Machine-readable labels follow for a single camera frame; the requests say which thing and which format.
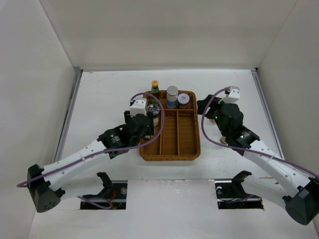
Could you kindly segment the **brown spice jar red label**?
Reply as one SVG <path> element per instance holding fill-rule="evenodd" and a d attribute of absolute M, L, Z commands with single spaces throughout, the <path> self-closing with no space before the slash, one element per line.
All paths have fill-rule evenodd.
<path fill-rule="evenodd" d="M 178 107 L 180 109 L 187 109 L 189 104 L 190 97 L 186 93 L 181 93 L 177 97 Z"/>

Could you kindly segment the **clear jar grey lid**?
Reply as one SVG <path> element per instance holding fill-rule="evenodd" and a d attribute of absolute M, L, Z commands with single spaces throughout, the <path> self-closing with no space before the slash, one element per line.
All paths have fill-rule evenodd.
<path fill-rule="evenodd" d="M 159 114 L 160 114 L 160 108 L 159 106 L 155 105 L 155 104 L 150 104 L 147 107 L 147 114 L 148 116 L 151 116 L 153 119 L 153 125 L 154 127 L 157 127 L 159 124 Z"/>

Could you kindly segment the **white bead jar silver lid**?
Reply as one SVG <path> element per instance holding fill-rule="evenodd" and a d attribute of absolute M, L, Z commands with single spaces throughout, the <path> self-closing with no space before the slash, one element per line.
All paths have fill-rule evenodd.
<path fill-rule="evenodd" d="M 166 90 L 166 107 L 168 109 L 175 109 L 177 105 L 178 88 L 176 86 L 169 86 Z"/>

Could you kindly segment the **red sauce bottle yellow cap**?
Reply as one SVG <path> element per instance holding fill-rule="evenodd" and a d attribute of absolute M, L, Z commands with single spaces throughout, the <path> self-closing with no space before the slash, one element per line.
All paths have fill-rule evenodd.
<path fill-rule="evenodd" d="M 160 99 L 159 83 L 157 80 L 152 81 L 151 94 L 156 97 L 157 100 Z"/>

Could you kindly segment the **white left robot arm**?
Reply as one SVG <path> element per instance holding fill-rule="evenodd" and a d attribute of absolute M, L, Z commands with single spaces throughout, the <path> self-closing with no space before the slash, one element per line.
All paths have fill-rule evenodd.
<path fill-rule="evenodd" d="M 152 116 L 137 114 L 126 123 L 105 131 L 85 148 L 56 163 L 37 164 L 27 170 L 27 189 L 38 213 L 44 213 L 67 197 L 68 183 L 77 175 L 101 163 L 107 154 L 110 159 L 137 148 L 140 139 L 154 134 Z"/>

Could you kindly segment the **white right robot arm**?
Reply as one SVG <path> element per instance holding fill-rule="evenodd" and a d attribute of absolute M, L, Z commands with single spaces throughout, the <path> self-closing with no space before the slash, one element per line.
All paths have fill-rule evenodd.
<path fill-rule="evenodd" d="M 242 157 L 258 165 L 277 183 L 257 185 L 247 181 L 251 172 L 241 171 L 232 178 L 231 191 L 237 197 L 253 194 L 266 198 L 283 207 L 288 215 L 301 225 L 308 225 L 319 213 L 319 177 L 296 164 L 287 162 L 269 147 L 250 129 L 243 125 L 243 113 L 235 103 L 226 98 L 208 95 L 197 102 L 197 113 L 202 118 L 215 121 L 225 137 L 226 144 L 216 145 L 230 148 Z"/>

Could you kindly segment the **small yellow label bottle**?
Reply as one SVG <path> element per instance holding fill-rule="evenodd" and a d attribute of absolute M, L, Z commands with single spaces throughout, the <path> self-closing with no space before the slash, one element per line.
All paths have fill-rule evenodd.
<path fill-rule="evenodd" d="M 222 144 L 227 144 L 227 142 L 226 142 L 226 137 L 222 136 L 222 137 L 220 138 L 220 142 L 221 142 Z"/>

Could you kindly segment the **brown wicker divided tray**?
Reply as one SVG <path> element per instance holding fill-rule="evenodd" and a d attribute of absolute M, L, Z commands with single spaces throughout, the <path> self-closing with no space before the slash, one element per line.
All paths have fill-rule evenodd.
<path fill-rule="evenodd" d="M 160 91 L 164 128 L 154 142 L 139 149 L 139 154 L 145 161 L 191 161 L 200 156 L 196 95 L 192 91 L 179 92 L 190 98 L 185 109 L 168 109 L 166 91 Z"/>

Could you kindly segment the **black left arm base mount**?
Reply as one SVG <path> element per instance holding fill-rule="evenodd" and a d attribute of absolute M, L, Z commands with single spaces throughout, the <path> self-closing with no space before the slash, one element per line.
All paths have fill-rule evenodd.
<path fill-rule="evenodd" d="M 92 202 L 81 201 L 81 210 L 125 210 L 127 205 L 127 181 L 112 181 L 106 172 L 97 173 L 102 181 L 102 189 L 98 193 L 83 195 Z"/>

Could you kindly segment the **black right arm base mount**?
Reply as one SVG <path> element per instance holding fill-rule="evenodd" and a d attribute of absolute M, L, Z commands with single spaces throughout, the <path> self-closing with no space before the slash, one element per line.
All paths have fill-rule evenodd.
<path fill-rule="evenodd" d="M 218 209 L 264 209 L 262 198 L 246 193 L 242 187 L 244 180 L 251 175 L 251 172 L 244 170 L 231 179 L 215 180 Z"/>

